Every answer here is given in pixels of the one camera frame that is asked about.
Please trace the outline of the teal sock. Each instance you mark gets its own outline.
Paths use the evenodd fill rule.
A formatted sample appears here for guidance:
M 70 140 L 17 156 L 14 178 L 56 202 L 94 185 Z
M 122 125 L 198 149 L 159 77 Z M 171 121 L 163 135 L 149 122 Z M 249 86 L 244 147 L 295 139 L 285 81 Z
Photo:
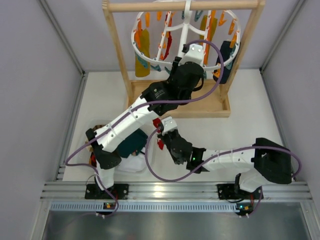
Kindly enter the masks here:
M 133 153 L 139 154 L 147 143 L 148 135 L 141 129 L 137 129 L 123 140 L 116 148 L 122 158 L 128 158 Z

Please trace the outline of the white round clip hanger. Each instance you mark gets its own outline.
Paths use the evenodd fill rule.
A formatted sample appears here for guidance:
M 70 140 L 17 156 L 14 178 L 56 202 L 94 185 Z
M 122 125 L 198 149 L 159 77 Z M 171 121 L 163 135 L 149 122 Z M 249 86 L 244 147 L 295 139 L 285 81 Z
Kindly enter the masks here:
M 223 10 L 221 12 L 219 19 L 215 18 L 216 12 L 214 10 L 209 10 L 207 12 L 207 15 L 203 17 L 201 26 L 199 28 L 196 28 L 191 24 L 191 17 L 194 16 L 194 21 L 197 22 L 201 17 L 203 11 L 197 10 L 195 13 L 193 13 L 193 11 L 190 10 L 191 1 L 188 0 L 186 4 L 187 6 L 182 11 L 181 19 L 183 20 L 183 22 L 181 24 L 173 26 L 172 18 L 175 13 L 173 11 L 168 11 L 166 13 L 166 18 L 164 20 L 164 29 L 163 29 L 163 32 L 161 33 L 161 40 L 157 47 L 156 57 L 151 58 L 151 57 L 145 57 L 143 55 L 142 58 L 144 58 L 146 61 L 150 63 L 150 68 L 160 72 L 161 66 L 168 67 L 172 64 L 169 61 L 160 60 L 161 52 L 163 52 L 164 54 L 166 51 L 165 49 L 162 48 L 163 42 L 166 40 L 166 32 L 172 33 L 174 31 L 181 30 L 177 56 L 182 58 L 185 55 L 183 53 L 183 45 L 187 43 L 188 33 L 191 31 L 195 34 L 198 34 L 201 40 L 205 40 L 205 42 L 201 44 L 203 46 L 203 51 L 204 51 L 204 58 L 202 60 L 201 66 L 204 67 L 205 71 L 211 71 L 211 70 L 217 71 L 221 68 L 221 64 L 219 62 L 216 63 L 216 65 L 214 66 L 208 66 L 208 59 L 209 59 L 209 52 L 210 52 L 209 50 L 210 46 L 208 42 L 210 42 L 213 39 L 213 36 L 216 32 L 217 27 L 223 26 L 228 21 L 228 19 L 225 18 L 226 14 L 228 14 L 230 15 L 229 19 L 231 20 L 230 27 L 228 30 L 228 35 L 232 36 L 232 39 L 230 40 L 231 41 L 230 47 L 232 48 L 235 44 L 237 44 L 236 50 L 234 52 L 237 56 L 237 53 L 240 49 L 240 43 L 241 43 L 241 26 L 239 23 L 239 19 L 231 10 Z M 142 30 L 148 29 L 149 26 L 150 26 L 150 13 L 144 12 L 144 11 L 139 12 L 131 32 L 131 43 L 132 43 L 135 55 L 140 54 L 140 51 L 138 49 L 138 45 L 140 44 L 139 35 L 141 34 Z

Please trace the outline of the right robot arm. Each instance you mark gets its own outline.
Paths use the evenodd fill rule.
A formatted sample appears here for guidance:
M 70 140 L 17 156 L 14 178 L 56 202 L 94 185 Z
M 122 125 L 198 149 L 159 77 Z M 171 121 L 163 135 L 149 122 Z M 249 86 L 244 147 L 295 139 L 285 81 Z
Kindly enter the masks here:
M 269 184 L 292 183 L 289 150 L 260 137 L 247 149 L 209 150 L 193 146 L 178 132 L 159 133 L 157 138 L 167 148 L 176 165 L 186 165 L 191 173 L 237 170 L 234 187 L 237 192 L 252 193 Z

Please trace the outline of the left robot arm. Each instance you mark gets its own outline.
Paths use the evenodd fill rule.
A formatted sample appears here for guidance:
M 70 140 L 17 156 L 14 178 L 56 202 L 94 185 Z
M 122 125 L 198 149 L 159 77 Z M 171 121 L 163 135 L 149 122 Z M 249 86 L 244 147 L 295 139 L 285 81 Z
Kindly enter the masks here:
M 176 57 L 167 80 L 149 85 L 135 102 L 112 122 L 97 130 L 85 133 L 91 142 L 98 172 L 95 180 L 98 189 L 114 185 L 115 168 L 122 159 L 118 145 L 134 131 L 165 113 L 186 105 L 192 92 L 198 91 L 198 83 L 204 81 L 204 69 L 198 57 Z

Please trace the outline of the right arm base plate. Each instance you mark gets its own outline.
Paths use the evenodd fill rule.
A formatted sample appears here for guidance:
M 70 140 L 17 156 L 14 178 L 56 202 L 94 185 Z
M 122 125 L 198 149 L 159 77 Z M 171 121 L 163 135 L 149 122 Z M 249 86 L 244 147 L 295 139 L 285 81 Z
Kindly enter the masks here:
M 235 184 L 224 183 L 217 185 L 217 193 L 220 200 L 258 200 L 261 196 L 261 189 L 258 187 L 254 192 L 248 192 L 240 189 L 240 187 Z

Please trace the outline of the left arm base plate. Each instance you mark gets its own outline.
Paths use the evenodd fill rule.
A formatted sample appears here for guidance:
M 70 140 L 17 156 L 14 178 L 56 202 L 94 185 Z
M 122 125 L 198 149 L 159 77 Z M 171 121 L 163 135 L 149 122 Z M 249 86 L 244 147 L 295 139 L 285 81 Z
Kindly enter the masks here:
M 129 185 L 116 183 L 107 189 L 117 200 L 127 200 Z M 113 198 L 105 191 L 101 190 L 96 183 L 86 186 L 84 198 L 87 200 L 112 200 Z

